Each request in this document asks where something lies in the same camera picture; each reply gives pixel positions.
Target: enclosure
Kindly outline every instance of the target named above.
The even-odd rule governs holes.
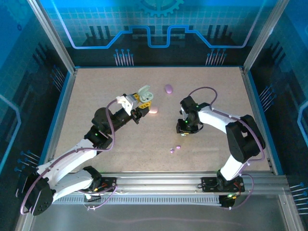
[[[3,0],[0,6],[3,230],[307,228],[305,1]],[[66,153],[99,108],[145,85],[158,113],[128,122],[111,151],[74,169],[93,166],[115,177],[109,203],[87,211],[84,194],[74,192],[41,215],[20,215],[20,174]],[[202,86],[218,92],[215,109],[251,115],[265,140],[266,158],[245,169],[253,180],[243,176],[246,191],[236,205],[252,196],[235,211],[218,206],[223,193],[197,187],[228,160],[226,134],[209,125],[187,136],[176,131],[181,100]],[[192,97],[201,104],[215,95],[202,89]]]

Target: gear icon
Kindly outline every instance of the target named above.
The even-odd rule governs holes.
[[[0,0],[0,6],[6,7],[18,24],[21,24],[29,13],[29,5],[26,0]]]
[[[173,13],[175,9],[180,8],[184,0],[138,0],[137,5],[144,13],[149,13],[150,16],[161,15],[167,16],[168,13]]]

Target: grid pattern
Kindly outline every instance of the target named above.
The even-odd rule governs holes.
[[[306,98],[308,98],[308,52],[303,40],[294,28],[288,16],[280,17],[266,46],[279,42],[285,58],[279,67],[283,72],[293,71]]]
[[[39,69],[39,65],[32,57],[38,42],[41,42],[43,46],[47,43],[51,46],[44,30],[42,30],[36,17],[33,16],[0,68],[0,94],[10,101],[16,94],[25,72],[35,73]],[[7,110],[7,104],[0,100],[0,123]]]
[[[208,34],[210,25],[213,25],[213,28],[216,28],[217,25],[228,25],[226,33],[232,32],[232,40],[237,45],[242,45],[256,18],[259,7],[180,6],[179,10],[169,13],[167,17],[150,16],[137,7],[61,8],[58,10],[77,46],[82,46],[87,39],[86,33],[91,33],[90,26],[108,26],[111,36],[115,36],[120,31],[123,31],[125,26],[155,26],[155,36],[164,36],[163,26],[182,24],[193,26],[202,35]],[[252,45],[256,40],[270,11],[271,8],[263,9],[248,45]],[[47,12],[65,46],[69,46],[69,41],[55,10],[47,9]],[[106,38],[107,33],[103,28],[104,38]],[[214,38],[214,34],[215,30],[212,30],[210,38]]]

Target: blue edge trim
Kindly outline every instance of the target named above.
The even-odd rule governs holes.
[[[54,111],[54,115],[53,115],[53,118],[52,118],[52,121],[51,121],[51,124],[50,124],[50,128],[49,128],[49,131],[48,131],[48,134],[47,134],[47,138],[46,138],[46,141],[45,141],[45,144],[44,144],[44,147],[43,147],[43,151],[42,151],[42,155],[40,157],[38,165],[42,165],[44,163],[45,158],[46,158],[47,150],[48,150],[48,147],[49,147],[50,142],[51,142],[52,132],[54,130],[54,126],[56,125],[56,121],[57,121],[57,118],[58,118],[58,115],[59,115],[59,112],[60,112],[60,107],[61,107],[63,97],[64,97],[64,94],[65,94],[65,91],[66,91],[66,88],[67,88],[67,84],[68,84],[68,81],[69,81],[70,78],[71,78],[71,75],[70,75],[69,72],[67,72],[65,82],[64,82],[63,87],[62,87],[62,91],[61,91],[61,94],[60,94],[60,97],[59,97],[59,101],[57,103],[56,110]]]
[[[266,135],[268,137],[269,146],[270,146],[270,149],[271,149],[271,152],[272,152],[272,155],[273,155],[273,158],[274,158],[274,162],[275,162],[274,165],[276,166],[276,169],[277,169],[277,174],[283,175],[281,163],[280,163],[280,160],[279,160],[279,157],[278,157],[275,145],[274,145],[273,138],[272,138],[271,133],[270,133],[268,123],[267,123],[266,118],[265,118],[264,111],[262,109],[260,99],[259,99],[259,97],[257,97],[258,96],[257,88],[255,86],[255,83],[254,83],[254,80],[252,78],[250,71],[248,71],[248,77],[249,77],[249,81],[251,83],[252,91],[254,92],[254,95],[255,95],[255,98],[256,98],[257,106],[258,106],[258,109],[259,109],[259,112],[260,112],[260,115],[261,115],[261,119],[262,119],[262,122],[263,122],[263,125],[264,125],[264,128],[265,128],[265,132],[266,132]]]
[[[248,72],[248,77],[249,77],[249,81],[250,81],[251,86],[252,86],[252,91],[253,91],[254,95],[257,96],[258,95],[257,89],[256,89],[256,86],[255,86],[255,83],[253,81],[253,78],[252,78],[250,71]],[[66,87],[67,87],[69,79],[70,79],[70,73],[67,73],[67,76],[65,78],[65,82],[64,82],[64,85],[63,85],[63,88],[62,88],[62,92],[60,94],[60,98],[59,98],[56,110],[54,112],[54,116],[53,116],[53,119],[52,119],[52,122],[51,122],[51,125],[50,125],[50,128],[49,128],[49,132],[48,132],[45,144],[44,144],[44,148],[43,148],[42,155],[41,155],[41,158],[40,158],[40,161],[39,161],[39,165],[42,165],[44,163],[45,157],[47,155],[47,150],[48,150],[48,147],[49,147],[49,144],[50,144],[50,141],[51,141],[51,135],[52,135],[52,132],[54,130],[54,126],[55,126],[56,120],[57,120],[59,112],[60,112],[60,107],[61,107],[61,104],[62,104],[62,101],[63,101],[64,93],[66,91]],[[279,157],[278,157],[275,145],[274,145],[274,141],[273,141],[273,138],[271,136],[270,129],[269,129],[268,123],[266,121],[265,114],[263,112],[260,99],[258,97],[256,97],[256,102],[257,102],[257,106],[258,106],[258,109],[259,109],[259,112],[260,112],[260,115],[261,115],[261,119],[262,119],[262,122],[263,122],[263,125],[264,125],[264,128],[265,128],[266,135],[268,137],[269,145],[270,145],[272,155],[273,155],[273,158],[274,158],[274,162],[275,162],[274,164],[275,164],[276,169],[277,169],[277,174],[283,175],[283,170],[282,170],[280,160],[279,160]]]

